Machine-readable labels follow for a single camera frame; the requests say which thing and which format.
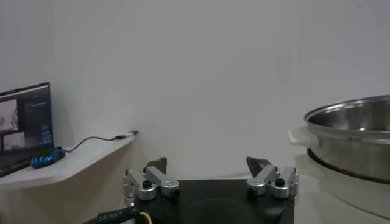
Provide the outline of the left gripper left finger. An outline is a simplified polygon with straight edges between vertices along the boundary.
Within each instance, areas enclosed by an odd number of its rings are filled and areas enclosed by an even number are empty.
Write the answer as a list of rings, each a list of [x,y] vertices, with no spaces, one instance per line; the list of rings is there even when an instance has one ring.
[[[127,169],[123,175],[124,198],[150,201],[157,197],[158,192],[165,198],[178,198],[180,183],[167,176],[167,167],[167,157],[161,157],[147,162],[142,172]]]

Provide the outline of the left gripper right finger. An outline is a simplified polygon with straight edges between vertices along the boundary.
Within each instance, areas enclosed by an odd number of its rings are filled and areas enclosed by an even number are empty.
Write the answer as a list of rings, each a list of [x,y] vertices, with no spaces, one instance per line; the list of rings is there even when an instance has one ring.
[[[280,200],[298,196],[298,170],[295,167],[278,168],[266,159],[248,156],[247,166],[252,175],[246,181],[249,198],[267,194]]]

